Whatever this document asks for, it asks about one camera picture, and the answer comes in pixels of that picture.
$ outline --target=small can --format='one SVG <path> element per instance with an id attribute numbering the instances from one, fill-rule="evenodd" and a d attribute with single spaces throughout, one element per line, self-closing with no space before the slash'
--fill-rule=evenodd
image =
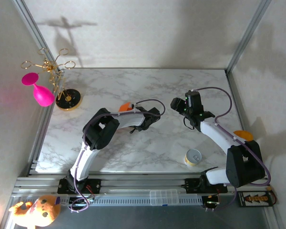
<path id="1" fill-rule="evenodd" d="M 201 153 L 197 149 L 190 149 L 187 151 L 184 162 L 187 166 L 195 166 L 201 161 Z"/>

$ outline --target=gold jewelry stand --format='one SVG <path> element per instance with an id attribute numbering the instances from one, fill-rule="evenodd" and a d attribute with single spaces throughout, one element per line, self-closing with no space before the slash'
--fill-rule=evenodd
<path id="1" fill-rule="evenodd" d="M 28 69 L 31 66 L 37 66 L 42 68 L 42 72 L 49 72 L 49 82 L 54 86 L 54 93 L 58 92 L 56 97 L 56 105 L 64 111 L 71 111 L 77 108 L 82 102 L 82 96 L 79 91 L 75 89 L 65 89 L 65 78 L 63 77 L 63 71 L 59 70 L 59 66 L 65 67 L 65 69 L 71 69 L 75 67 L 74 61 L 67 61 L 66 63 L 57 64 L 57 59 L 62 55 L 65 56 L 69 53 L 68 49 L 60 49 L 59 55 L 54 61 L 49 61 L 46 57 L 46 53 L 49 50 L 42 48 L 38 50 L 38 54 L 44 56 L 43 65 L 32 63 L 31 61 L 25 61 L 21 64 L 21 68 Z"/>

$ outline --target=marble tabletop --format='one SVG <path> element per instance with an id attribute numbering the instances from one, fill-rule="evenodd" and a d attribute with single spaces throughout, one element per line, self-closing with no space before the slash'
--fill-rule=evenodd
<path id="1" fill-rule="evenodd" d="M 73 111 L 54 107 L 36 166 L 38 173 L 65 173 L 74 164 L 82 145 L 82 128 L 100 108 L 118 111 L 126 102 L 156 98 L 166 106 L 161 119 L 146 131 L 120 129 L 109 145 L 101 150 L 90 171 L 103 172 L 201 172 L 225 166 L 225 153 L 210 138 L 183 125 L 183 116 L 170 108 L 175 97 L 189 89 L 221 87 L 230 92 L 223 70 L 172 69 L 72 69 L 65 73 L 66 88 L 81 92 L 81 105 Z M 200 91 L 205 111 L 218 115 L 229 107 L 228 97 L 218 90 Z M 145 109 L 162 106 L 146 102 Z M 237 111 L 219 122 L 230 130 L 241 129 Z M 189 149 L 198 149 L 202 161 L 194 167 L 184 163 Z"/>

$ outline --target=gray floor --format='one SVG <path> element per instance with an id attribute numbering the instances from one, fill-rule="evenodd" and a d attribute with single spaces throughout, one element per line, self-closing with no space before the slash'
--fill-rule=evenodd
<path id="1" fill-rule="evenodd" d="M 90 207 L 61 214 L 47 229 L 267 229 L 263 208 L 239 208 L 235 203 L 217 212 L 200 206 Z"/>

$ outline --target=orange plush toy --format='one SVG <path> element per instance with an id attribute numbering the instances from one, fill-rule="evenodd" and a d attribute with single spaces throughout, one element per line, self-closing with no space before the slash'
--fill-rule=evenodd
<path id="1" fill-rule="evenodd" d="M 19 226 L 35 229 L 35 226 L 46 227 L 50 225 L 61 211 L 60 197 L 45 195 L 38 198 L 35 203 L 26 202 L 26 209 L 21 209 L 23 202 L 11 207 L 15 223 Z"/>

